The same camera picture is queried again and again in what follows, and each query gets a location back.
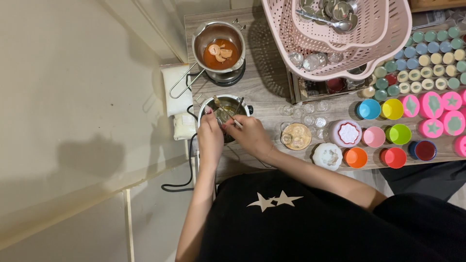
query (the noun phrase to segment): black t-shirt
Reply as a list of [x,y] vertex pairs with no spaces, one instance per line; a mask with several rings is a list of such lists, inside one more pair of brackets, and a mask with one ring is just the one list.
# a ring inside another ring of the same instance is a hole
[[197,261],[466,261],[466,211],[419,194],[370,213],[280,171],[225,180]]

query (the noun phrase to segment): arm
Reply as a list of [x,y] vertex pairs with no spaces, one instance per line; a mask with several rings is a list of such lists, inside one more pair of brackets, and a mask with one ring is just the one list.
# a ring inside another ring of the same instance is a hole
[[387,198],[363,182],[274,148],[260,120],[246,116],[235,116],[235,118],[243,125],[243,129],[238,129],[232,121],[228,121],[225,127],[227,133],[234,137],[249,154],[284,171],[295,180],[337,194],[369,211]]
[[198,129],[198,142],[200,155],[198,181],[179,237],[175,259],[177,262],[191,262],[198,256],[204,224],[212,206],[215,169],[222,153],[223,133],[212,114],[212,109],[208,106]]

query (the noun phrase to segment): hand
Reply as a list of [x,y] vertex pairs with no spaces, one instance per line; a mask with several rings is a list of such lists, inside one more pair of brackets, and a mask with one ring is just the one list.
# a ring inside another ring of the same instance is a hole
[[270,141],[262,122],[244,115],[235,115],[234,118],[243,125],[243,129],[234,126],[234,121],[229,119],[222,126],[227,134],[232,136],[251,156],[265,161],[274,144]]
[[212,108],[206,106],[206,114],[201,118],[198,128],[199,168],[214,172],[223,149],[223,132],[217,123]]

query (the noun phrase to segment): wooden table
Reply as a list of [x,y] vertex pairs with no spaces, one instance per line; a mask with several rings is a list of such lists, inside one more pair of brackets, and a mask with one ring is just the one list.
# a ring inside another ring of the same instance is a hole
[[[203,93],[203,101],[207,97],[221,94],[231,94],[238,97],[245,97],[245,102],[254,107],[253,116],[260,119],[274,141],[276,147],[293,155],[297,158],[311,161],[314,149],[320,144],[330,142],[328,139],[321,140],[313,138],[311,145],[301,151],[287,149],[280,142],[280,124],[282,122],[300,122],[290,116],[282,114],[281,110],[284,105],[290,104],[290,94],[287,79],[287,69],[280,57],[275,45],[273,36],[267,24],[266,17],[262,7],[244,8],[214,12],[207,14],[195,14],[185,16],[186,44],[188,47],[188,57],[190,65],[196,61],[194,59],[191,47],[192,34],[198,25],[205,21],[226,21],[232,22],[238,18],[241,25],[246,25],[242,31],[246,42],[246,72],[243,78],[232,87],[219,87],[209,82],[206,78],[200,77],[192,88],[193,99]],[[194,67],[191,73],[201,71],[201,67]],[[314,116],[326,116],[330,121],[342,119],[354,119],[363,128],[378,126],[384,129],[389,125],[405,124],[412,130],[411,140],[422,140],[417,131],[417,124],[422,120],[421,117],[401,118],[399,120],[384,120],[377,118],[374,120],[360,120],[356,116],[355,106],[362,101],[357,94],[344,95],[329,99],[331,103],[330,111],[314,113]],[[199,106],[194,103],[196,115],[199,112]],[[452,143],[455,137],[442,135],[439,138],[431,139],[437,146],[437,156],[431,162],[445,162],[463,159],[458,157],[452,150]],[[408,144],[398,146],[395,144],[385,144],[380,148],[371,148],[362,142],[358,145],[366,150],[369,160],[363,169],[387,167],[380,161],[380,152],[383,148],[401,147],[407,152]],[[407,165],[422,164],[420,160],[414,160],[408,156]],[[239,144],[226,146],[223,149],[222,158],[217,168],[217,182],[221,182],[229,177],[242,173],[259,172],[266,169],[256,158],[247,154]],[[353,170],[347,164],[343,163],[339,170]]]

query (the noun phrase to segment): pink plastic basket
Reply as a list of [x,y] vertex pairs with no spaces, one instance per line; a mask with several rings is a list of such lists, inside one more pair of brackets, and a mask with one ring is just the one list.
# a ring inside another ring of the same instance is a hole
[[[309,49],[302,48],[295,41],[294,23],[290,13],[291,4],[292,0],[262,0],[267,22],[283,61],[292,73],[307,80],[325,81],[337,77],[351,80],[365,79],[372,74],[379,62],[395,55],[404,46],[411,33],[412,20],[408,2],[388,0],[389,26],[379,43],[372,47],[347,49],[343,53],[344,59],[341,63],[308,72],[296,68],[288,59],[289,52],[299,52],[306,57],[314,50],[312,46]],[[366,70],[359,75],[346,71],[364,64],[367,64]]]
[[[318,10],[318,1],[312,5]],[[388,1],[387,0],[356,0],[359,18],[356,29],[348,34],[337,34],[327,25],[321,26],[315,22],[303,23],[299,14],[298,1],[292,0],[294,8],[284,8],[290,12],[294,23],[295,42],[302,48],[320,52],[343,53],[349,48],[371,47],[379,43],[385,36],[388,27]]]

